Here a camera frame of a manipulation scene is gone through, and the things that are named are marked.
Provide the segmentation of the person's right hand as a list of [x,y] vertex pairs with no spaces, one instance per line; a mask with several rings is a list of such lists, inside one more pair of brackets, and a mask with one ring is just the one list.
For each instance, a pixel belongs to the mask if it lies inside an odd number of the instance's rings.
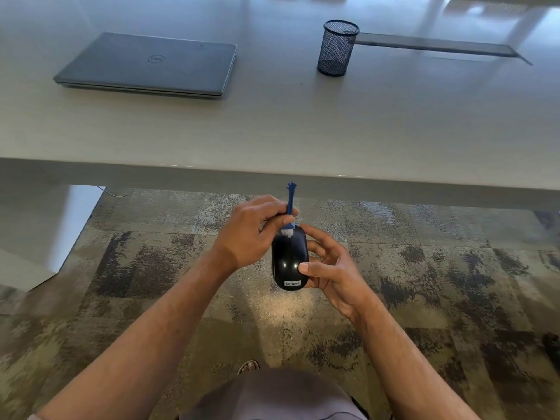
[[356,323],[370,302],[376,297],[365,282],[349,251],[330,234],[311,225],[300,226],[312,240],[307,249],[315,254],[309,262],[322,262],[334,266],[333,279],[309,277],[307,287],[320,289],[328,301],[348,320]]

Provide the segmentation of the person's left hand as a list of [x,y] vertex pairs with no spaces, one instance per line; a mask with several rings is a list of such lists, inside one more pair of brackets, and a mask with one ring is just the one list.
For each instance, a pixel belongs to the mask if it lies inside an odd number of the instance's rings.
[[229,274],[254,264],[270,249],[275,236],[261,236],[264,222],[286,214],[287,202],[263,195],[234,207],[211,253]]

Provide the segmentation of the small blue cleaning brush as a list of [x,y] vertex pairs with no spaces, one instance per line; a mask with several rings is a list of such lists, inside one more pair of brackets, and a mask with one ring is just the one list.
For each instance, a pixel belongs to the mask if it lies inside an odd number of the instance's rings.
[[[286,210],[286,214],[288,215],[293,215],[293,199],[295,196],[295,189],[297,187],[297,184],[295,184],[294,182],[290,182],[287,184],[286,188],[288,190],[288,203],[287,203],[287,210]],[[292,221],[290,223],[287,223],[286,225],[284,225],[281,229],[280,229],[280,233],[281,235],[283,235],[284,237],[288,237],[291,238],[295,232],[295,228],[296,228],[296,223],[295,221]]]

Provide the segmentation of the black computer mouse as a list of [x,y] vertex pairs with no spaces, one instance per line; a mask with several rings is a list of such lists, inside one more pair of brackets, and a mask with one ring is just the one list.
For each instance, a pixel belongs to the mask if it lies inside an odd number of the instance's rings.
[[303,289],[309,277],[301,274],[298,267],[301,263],[309,262],[306,234],[296,225],[293,235],[287,237],[278,233],[271,246],[272,275],[276,285],[286,291]]

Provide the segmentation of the person's left forearm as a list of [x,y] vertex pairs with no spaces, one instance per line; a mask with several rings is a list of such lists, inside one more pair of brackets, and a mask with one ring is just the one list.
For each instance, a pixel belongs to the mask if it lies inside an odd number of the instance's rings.
[[220,286],[246,266],[215,249],[28,420],[148,420]]

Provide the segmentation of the person's right forearm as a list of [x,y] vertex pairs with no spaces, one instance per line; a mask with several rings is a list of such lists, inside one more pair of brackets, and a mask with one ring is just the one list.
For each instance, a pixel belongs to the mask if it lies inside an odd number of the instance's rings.
[[375,295],[350,317],[396,420],[480,420]]

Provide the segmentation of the person's grey trouser leg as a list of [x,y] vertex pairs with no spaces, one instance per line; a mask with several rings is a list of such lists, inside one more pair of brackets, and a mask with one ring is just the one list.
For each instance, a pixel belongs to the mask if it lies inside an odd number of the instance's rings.
[[370,420],[342,387],[287,367],[238,375],[204,395],[175,420]]

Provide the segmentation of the black mesh pen cup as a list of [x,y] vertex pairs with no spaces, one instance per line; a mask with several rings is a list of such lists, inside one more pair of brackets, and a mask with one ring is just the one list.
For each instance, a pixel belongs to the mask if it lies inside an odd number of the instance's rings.
[[360,28],[347,20],[325,22],[317,64],[318,72],[329,77],[344,76],[359,33]]

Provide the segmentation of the grey closed laptop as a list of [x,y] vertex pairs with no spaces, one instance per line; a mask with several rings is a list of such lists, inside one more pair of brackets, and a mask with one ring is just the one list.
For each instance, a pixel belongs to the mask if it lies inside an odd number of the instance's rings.
[[232,43],[104,32],[53,81],[93,90],[220,98],[236,54]]

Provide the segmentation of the white table leg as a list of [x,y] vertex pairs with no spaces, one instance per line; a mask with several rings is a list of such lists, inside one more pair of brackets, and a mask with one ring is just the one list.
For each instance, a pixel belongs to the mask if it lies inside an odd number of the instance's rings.
[[0,285],[29,291],[59,273],[102,190],[0,183]]

